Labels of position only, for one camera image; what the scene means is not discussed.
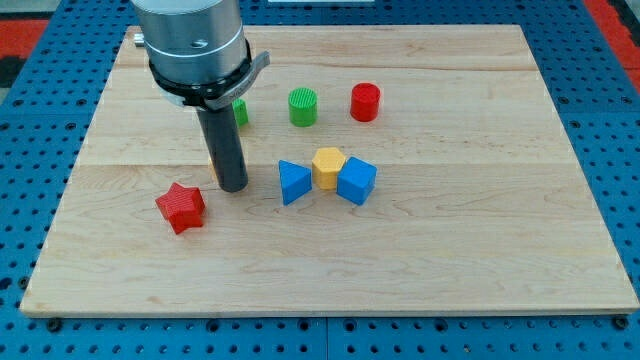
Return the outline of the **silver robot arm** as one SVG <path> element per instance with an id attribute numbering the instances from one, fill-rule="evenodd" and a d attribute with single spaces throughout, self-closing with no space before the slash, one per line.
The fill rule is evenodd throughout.
<path id="1" fill-rule="evenodd" d="M 251 66 L 238 0 L 133 0 L 158 85 L 202 106 Z"/>

